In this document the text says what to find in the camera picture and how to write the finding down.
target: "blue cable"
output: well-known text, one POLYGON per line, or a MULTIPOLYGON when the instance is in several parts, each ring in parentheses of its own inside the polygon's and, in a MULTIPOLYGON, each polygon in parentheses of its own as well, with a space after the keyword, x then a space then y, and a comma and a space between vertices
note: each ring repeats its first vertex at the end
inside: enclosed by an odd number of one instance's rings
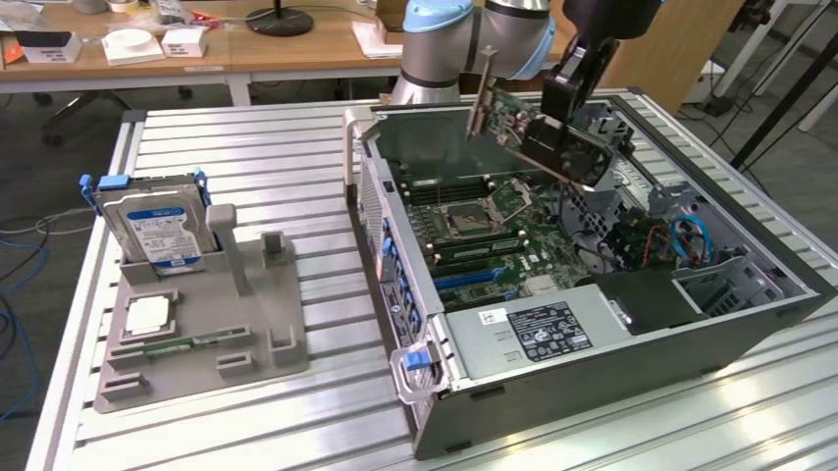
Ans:
POLYGON ((24 326, 22 326, 22 323, 18 321, 16 318, 12 317, 12 315, 8 312, 0 311, 0 316, 3 316, 3 318, 12 323, 12 325, 15 326, 15 329, 18 330, 18 335, 20 336, 22 341, 24 342, 24 354, 27 355, 27 363, 30 364, 30 374, 32 375, 32 380, 30 381, 30 391, 27 392, 27 395, 24 396, 24 398, 15 403, 12 408, 3 415, 0 415, 0 422, 3 422, 10 415, 18 412, 22 409, 22 407, 24 407, 30 403, 30 401, 35 399, 35 394, 38 393, 38 368, 35 366, 35 354, 32 350, 32 343, 30 342, 30 336, 27 335, 24 326))
POLYGON ((26 285, 32 280, 32 278, 35 278, 38 276, 38 274, 42 272, 43 267, 47 264, 47 251, 46 251, 46 249, 42 246, 35 245, 34 243, 16 243, 16 242, 10 242, 8 240, 0 240, 0 244, 8 245, 10 247, 28 248, 30 250, 36 250, 38 251, 38 255, 40 256, 39 257, 40 260, 38 262, 38 266, 35 267, 32 272, 19 282, 16 282, 14 285, 11 285, 8 288, 0 289, 0 294, 8 294, 15 289, 19 289, 23 285, 26 285))
POLYGON ((708 231, 708 225, 700 218, 697 218, 692 214, 682 214, 681 216, 677 216, 672 220, 672 223, 669 225, 669 237, 673 240, 672 246, 678 252, 678 255, 681 255, 681 258, 690 258, 689 254, 686 253, 686 250, 681 246, 681 241, 678 240, 678 224, 677 224, 678 221, 686 221, 688 223, 693 223, 696 225, 696 227, 698 228, 698 231, 702 233, 702 237, 705 238, 708 260, 713 260, 713 240, 710 239, 710 231, 708 231))

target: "white box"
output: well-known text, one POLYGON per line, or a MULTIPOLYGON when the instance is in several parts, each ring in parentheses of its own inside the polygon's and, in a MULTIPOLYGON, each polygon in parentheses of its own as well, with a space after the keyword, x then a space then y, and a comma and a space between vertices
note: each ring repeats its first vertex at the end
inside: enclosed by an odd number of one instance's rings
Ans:
POLYGON ((148 42, 132 44, 130 47, 120 47, 115 43, 111 44, 107 38, 108 36, 103 38, 103 49, 110 66, 139 64, 140 62, 159 61, 167 58, 160 48, 160 43, 154 36, 151 36, 148 42))
POLYGON ((207 52, 205 28, 170 29, 163 37, 163 51, 167 57, 205 57, 207 52))
POLYGON ((56 64, 76 62, 76 59, 79 58, 79 53, 82 53, 82 39, 75 32, 70 34, 70 37, 50 38, 46 42, 54 43, 55 46, 32 47, 26 46, 26 42, 22 43, 24 55, 27 56, 27 60, 31 63, 56 64))
POLYGON ((713 87, 722 81, 725 68, 713 61, 708 61, 702 73, 696 79, 696 84, 690 90, 690 94, 684 99, 684 103, 704 103, 710 97, 713 87))

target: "warning sticker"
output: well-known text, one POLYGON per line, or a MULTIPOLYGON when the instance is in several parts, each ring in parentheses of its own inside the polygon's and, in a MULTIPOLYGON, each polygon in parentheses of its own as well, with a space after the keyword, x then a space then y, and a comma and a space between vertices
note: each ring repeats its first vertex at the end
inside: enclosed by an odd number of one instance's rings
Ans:
POLYGON ((503 307, 489 311, 481 311, 477 315, 481 316, 481 322, 485 326, 507 321, 507 310, 503 307))
POLYGON ((526 357, 541 361, 594 345, 567 302, 507 314, 526 357))

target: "power supply label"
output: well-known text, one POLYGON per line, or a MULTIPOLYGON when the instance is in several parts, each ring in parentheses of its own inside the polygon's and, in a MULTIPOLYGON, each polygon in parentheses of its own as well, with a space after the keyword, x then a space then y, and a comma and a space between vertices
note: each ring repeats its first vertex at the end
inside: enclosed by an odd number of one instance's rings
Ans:
POLYGON ((510 313, 507 318, 531 361, 547 360, 594 346, 567 302, 510 313))

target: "blue hard drive label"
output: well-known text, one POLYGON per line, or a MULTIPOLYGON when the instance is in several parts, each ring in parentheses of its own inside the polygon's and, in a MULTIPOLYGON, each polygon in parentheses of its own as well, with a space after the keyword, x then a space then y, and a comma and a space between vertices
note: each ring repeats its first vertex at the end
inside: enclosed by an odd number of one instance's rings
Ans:
POLYGON ((189 215, 183 208, 134 211, 127 218, 148 261, 156 267, 186 267, 201 260, 195 234, 186 229, 189 215))

